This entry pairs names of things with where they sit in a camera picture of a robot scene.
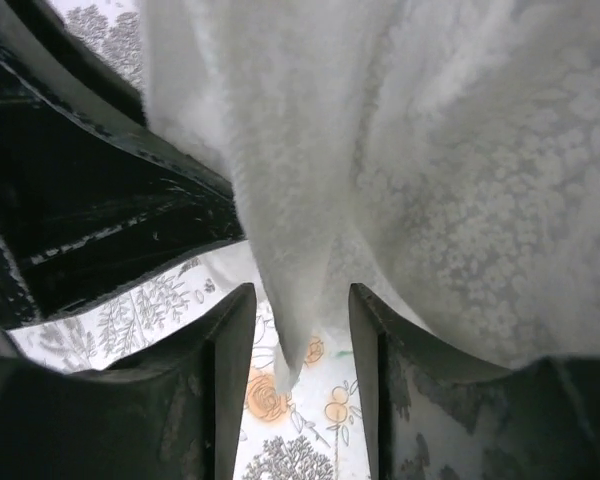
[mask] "black plastic object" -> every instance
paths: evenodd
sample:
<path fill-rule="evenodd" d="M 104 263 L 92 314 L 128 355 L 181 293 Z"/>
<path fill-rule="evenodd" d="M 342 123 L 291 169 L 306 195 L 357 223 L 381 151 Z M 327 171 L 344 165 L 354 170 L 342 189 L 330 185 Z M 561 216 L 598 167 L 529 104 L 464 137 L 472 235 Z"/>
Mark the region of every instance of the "black plastic object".
<path fill-rule="evenodd" d="M 243 285 L 105 371 L 0 357 L 0 480 L 231 480 L 255 316 Z"/>
<path fill-rule="evenodd" d="M 82 313 L 242 240 L 230 184 L 42 0 L 0 0 L 0 322 Z"/>
<path fill-rule="evenodd" d="M 464 479 L 453 459 L 480 465 L 472 479 L 600 479 L 600 360 L 547 358 L 511 372 L 362 285 L 349 309 L 373 480 Z"/>

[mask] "white fabric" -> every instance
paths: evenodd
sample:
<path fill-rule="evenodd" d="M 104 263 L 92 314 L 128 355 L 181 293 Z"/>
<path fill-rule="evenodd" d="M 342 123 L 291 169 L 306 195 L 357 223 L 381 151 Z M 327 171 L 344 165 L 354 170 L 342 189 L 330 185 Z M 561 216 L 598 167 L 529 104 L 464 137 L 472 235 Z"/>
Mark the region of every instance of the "white fabric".
<path fill-rule="evenodd" d="M 600 355 L 600 0 L 140 14 L 150 127 L 233 183 L 281 389 L 351 282 L 501 365 Z"/>

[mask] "towel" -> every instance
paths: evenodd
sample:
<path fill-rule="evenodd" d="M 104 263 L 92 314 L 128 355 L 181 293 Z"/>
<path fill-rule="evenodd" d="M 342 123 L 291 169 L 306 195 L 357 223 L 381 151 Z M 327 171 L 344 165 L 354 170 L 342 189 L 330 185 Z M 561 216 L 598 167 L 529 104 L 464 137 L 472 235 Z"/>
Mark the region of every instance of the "towel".
<path fill-rule="evenodd" d="M 600 0 L 139 12 L 149 127 L 233 185 L 280 391 L 352 282 L 502 366 L 600 355 Z"/>

